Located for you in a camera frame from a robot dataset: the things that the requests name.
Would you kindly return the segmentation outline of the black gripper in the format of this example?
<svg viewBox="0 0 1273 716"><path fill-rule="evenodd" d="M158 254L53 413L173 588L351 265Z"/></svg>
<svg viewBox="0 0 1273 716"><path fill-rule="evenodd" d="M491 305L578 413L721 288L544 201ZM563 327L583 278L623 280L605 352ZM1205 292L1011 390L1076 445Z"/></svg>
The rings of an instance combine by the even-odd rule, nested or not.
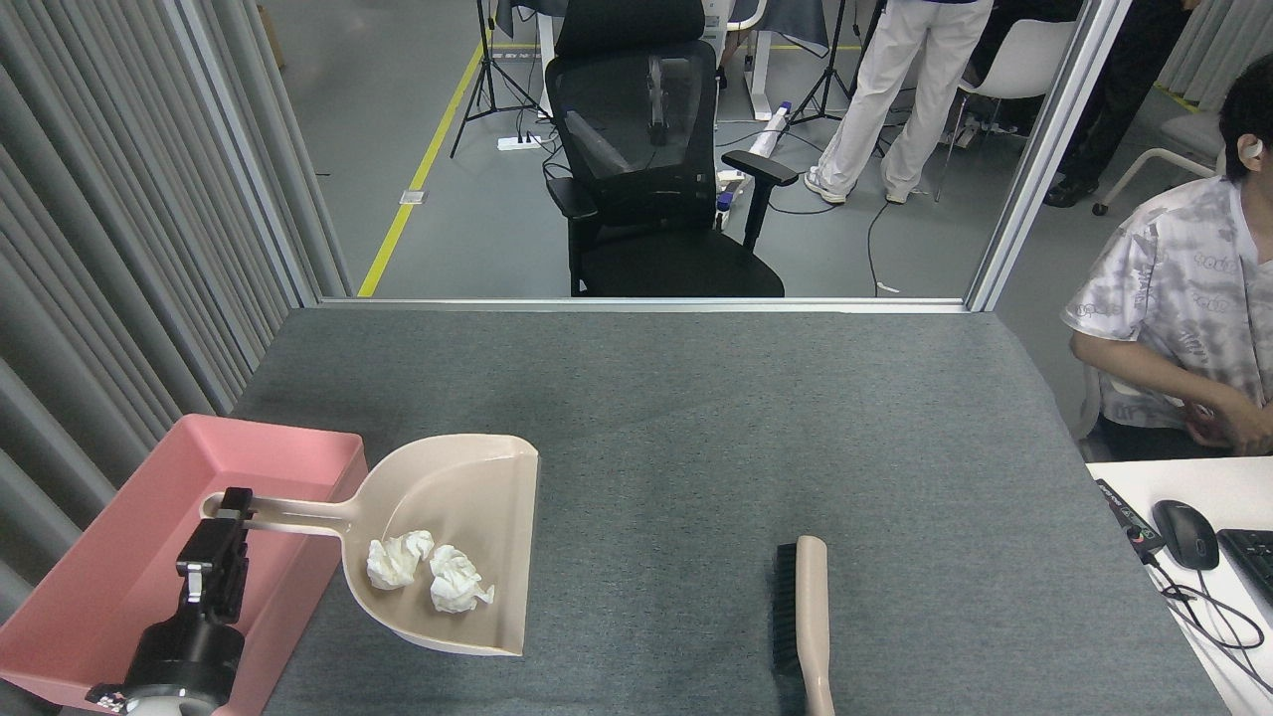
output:
<svg viewBox="0 0 1273 716"><path fill-rule="evenodd" d="M143 631L123 677L127 697L230 696L244 647L234 624L250 575L251 502L250 488L228 485L218 519L202 519L195 527L176 562L185 580L179 604L188 612ZM233 522L228 552L227 519Z"/></svg>

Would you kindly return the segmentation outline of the person's hand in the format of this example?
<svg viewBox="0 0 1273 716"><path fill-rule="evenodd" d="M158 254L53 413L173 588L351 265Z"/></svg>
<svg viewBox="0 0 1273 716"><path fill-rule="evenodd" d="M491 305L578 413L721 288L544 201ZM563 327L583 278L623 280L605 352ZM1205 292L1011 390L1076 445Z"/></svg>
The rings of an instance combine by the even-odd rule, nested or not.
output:
<svg viewBox="0 0 1273 716"><path fill-rule="evenodd" d="M1200 403L1186 403L1186 431L1198 445L1231 448L1235 456L1264 456L1272 451L1270 412L1228 389Z"/></svg>

